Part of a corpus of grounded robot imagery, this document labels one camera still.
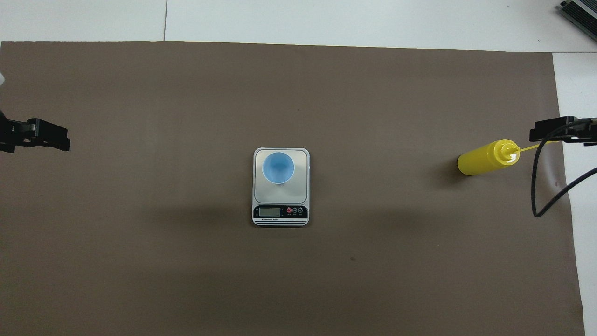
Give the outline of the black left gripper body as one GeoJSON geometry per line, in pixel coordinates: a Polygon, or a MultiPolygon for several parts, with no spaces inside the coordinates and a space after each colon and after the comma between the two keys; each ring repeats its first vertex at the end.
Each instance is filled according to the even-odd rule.
{"type": "Polygon", "coordinates": [[[5,153],[14,153],[16,147],[28,147],[25,141],[24,130],[26,123],[7,119],[0,111],[0,150],[5,153]]]}

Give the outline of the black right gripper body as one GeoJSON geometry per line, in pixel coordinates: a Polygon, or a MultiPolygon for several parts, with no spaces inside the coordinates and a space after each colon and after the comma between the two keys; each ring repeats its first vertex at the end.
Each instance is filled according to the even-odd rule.
{"type": "Polygon", "coordinates": [[[571,138],[567,143],[582,143],[585,147],[597,145],[597,118],[573,117],[575,123],[569,128],[571,138]]]}

